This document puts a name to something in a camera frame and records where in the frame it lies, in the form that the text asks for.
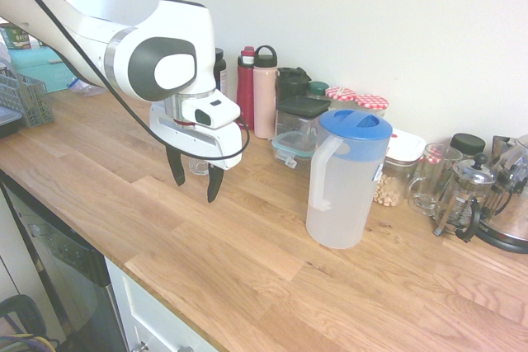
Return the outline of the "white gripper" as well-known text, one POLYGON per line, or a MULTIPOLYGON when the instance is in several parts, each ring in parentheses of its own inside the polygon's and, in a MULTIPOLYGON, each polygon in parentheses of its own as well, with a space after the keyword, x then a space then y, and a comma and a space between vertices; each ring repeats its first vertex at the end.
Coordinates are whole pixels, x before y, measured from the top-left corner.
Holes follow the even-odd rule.
POLYGON ((154 102, 150 108, 149 126, 159 138, 172 146, 166 146, 167 160, 178 186, 185 183, 181 152, 215 158, 214 161, 209 160, 211 164, 208 165, 207 200, 212 203, 219 193, 224 170, 235 167, 242 159, 241 154, 224 159, 242 148, 242 133, 238 125, 232 121, 218 129, 210 129, 200 124, 184 126, 165 113, 163 102, 154 102))

